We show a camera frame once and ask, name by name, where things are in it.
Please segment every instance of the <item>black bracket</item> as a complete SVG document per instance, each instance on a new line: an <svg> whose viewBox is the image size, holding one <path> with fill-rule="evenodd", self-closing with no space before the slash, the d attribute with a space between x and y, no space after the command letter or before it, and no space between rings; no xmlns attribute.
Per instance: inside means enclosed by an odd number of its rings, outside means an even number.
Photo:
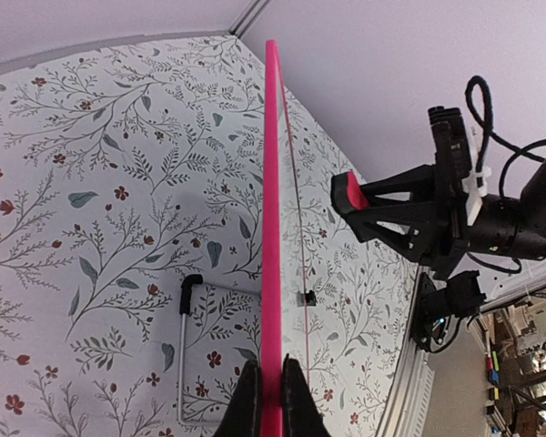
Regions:
<svg viewBox="0 0 546 437"><path fill-rule="evenodd" d="M313 290L308 291L307 293L297 293L298 294L298 307L305 307L306 304L309 307L315 307L318 303L318 298L316 298L316 293Z"/></svg>
<svg viewBox="0 0 546 437"><path fill-rule="evenodd" d="M188 275L182 281L182 293L180 294L180 314L190 315L190 300L192 299L192 287L204 282L202 275Z"/></svg>

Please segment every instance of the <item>wall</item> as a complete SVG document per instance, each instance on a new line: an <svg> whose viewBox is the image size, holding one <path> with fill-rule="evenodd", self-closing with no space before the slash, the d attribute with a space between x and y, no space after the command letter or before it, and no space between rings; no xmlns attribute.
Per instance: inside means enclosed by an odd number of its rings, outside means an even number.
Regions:
<svg viewBox="0 0 546 437"><path fill-rule="evenodd" d="M137 35L227 31L251 0L0 1L0 62Z"/></svg>
<svg viewBox="0 0 546 437"><path fill-rule="evenodd" d="M0 76L1 435L214 431L261 349L263 77L234 36L102 47ZM370 436L415 269L356 242L329 199L329 175L351 164L290 93L288 115L279 362L299 359L332 435ZM189 273L205 284L185 335ZM318 305L298 308L303 290Z"/></svg>

